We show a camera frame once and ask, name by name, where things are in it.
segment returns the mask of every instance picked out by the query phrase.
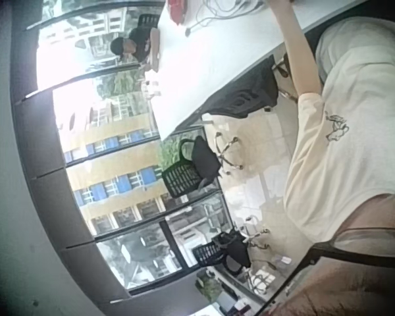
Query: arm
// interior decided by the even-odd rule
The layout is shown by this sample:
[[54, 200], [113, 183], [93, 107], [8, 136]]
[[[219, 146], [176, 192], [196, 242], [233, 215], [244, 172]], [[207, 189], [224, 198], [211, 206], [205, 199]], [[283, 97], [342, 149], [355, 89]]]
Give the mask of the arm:
[[151, 53], [149, 54], [149, 59], [151, 62], [152, 69], [157, 72], [158, 71], [158, 54], [159, 54], [159, 30], [156, 28], [151, 29], [150, 34], [151, 40]]
[[298, 95], [310, 92], [320, 94], [319, 70], [290, 1], [269, 0], [269, 4], [284, 36]]

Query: cable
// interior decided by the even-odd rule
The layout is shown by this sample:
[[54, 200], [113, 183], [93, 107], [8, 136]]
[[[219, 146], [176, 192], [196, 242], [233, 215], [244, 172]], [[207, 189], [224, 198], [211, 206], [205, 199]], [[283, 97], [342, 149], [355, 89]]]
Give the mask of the cable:
[[[207, 4], [209, 4], [209, 2], [207, 2], [207, 1], [210, 1], [210, 0], [205, 0], [203, 2], [203, 4], [206, 7], [207, 7]], [[236, 14], [239, 10], [241, 10], [244, 7], [246, 7], [247, 5], [249, 5], [250, 2], [247, 1], [247, 0], [244, 0], [244, 2], [242, 2], [238, 7], [237, 7], [237, 3], [241, 3], [241, 0], [237, 0], [236, 1], [236, 4], [233, 6], [233, 8], [231, 10], [234, 10], [235, 8], [237, 8], [237, 9], [233, 13], [231, 13], [230, 15], [220, 16], [220, 15], [218, 15], [217, 11], [215, 11], [215, 14], [214, 14], [213, 8], [210, 8], [209, 10], [214, 14], [214, 16], [210, 16], [210, 17], [204, 18], [203, 20], [199, 21], [198, 20], [198, 14], [199, 14], [201, 8], [203, 7], [203, 5], [201, 5], [201, 7], [199, 8], [199, 10], [197, 10], [197, 13], [196, 13], [196, 20], [197, 20], [197, 22], [194, 25], [192, 25], [191, 27], [187, 28], [185, 33], [184, 33], [184, 35], [186, 37], [188, 37], [190, 35], [190, 33], [192, 33], [192, 29], [194, 29], [196, 26], [206, 27], [213, 20], [232, 20], [233, 18], [239, 18], [241, 16], [248, 15], [248, 14], [256, 11], [258, 8], [260, 8], [262, 5], [265, 4], [265, 2], [263, 0], [259, 0], [252, 9], [250, 9], [250, 10], [248, 10], [246, 12], [240, 13], [240, 14]], [[206, 20], [209, 21], [209, 23], [206, 24], [206, 25], [203, 25], [203, 22], [206, 21]]]

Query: red object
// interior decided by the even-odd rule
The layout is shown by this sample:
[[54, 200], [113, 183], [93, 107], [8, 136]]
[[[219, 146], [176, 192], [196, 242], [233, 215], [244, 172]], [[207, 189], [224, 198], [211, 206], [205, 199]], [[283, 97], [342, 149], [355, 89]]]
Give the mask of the red object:
[[177, 25], [182, 24], [187, 12], [187, 0], [167, 0], [167, 7], [171, 20]]

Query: black cap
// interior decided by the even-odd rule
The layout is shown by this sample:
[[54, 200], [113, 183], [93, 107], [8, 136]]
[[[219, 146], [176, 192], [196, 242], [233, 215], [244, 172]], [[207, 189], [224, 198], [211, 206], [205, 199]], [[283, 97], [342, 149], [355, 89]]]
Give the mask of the black cap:
[[111, 42], [110, 45], [110, 50], [114, 55], [120, 56], [120, 58], [123, 58], [123, 52], [124, 52], [124, 38], [116, 38]]

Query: person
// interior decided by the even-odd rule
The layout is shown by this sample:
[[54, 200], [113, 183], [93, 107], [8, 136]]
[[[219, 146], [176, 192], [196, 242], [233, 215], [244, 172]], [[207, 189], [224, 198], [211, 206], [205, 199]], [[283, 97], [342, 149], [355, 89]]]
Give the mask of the person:
[[128, 38], [115, 38], [110, 44], [110, 50], [120, 58], [132, 55], [139, 63], [150, 65], [157, 72], [159, 30], [149, 26], [138, 26], [129, 33]]
[[[299, 97], [286, 214], [312, 242], [395, 228], [395, 23], [359, 17], [331, 26], [316, 63], [290, 0], [267, 2]], [[395, 251], [395, 240], [356, 246]], [[395, 269], [322, 258], [265, 315], [395, 315]]]

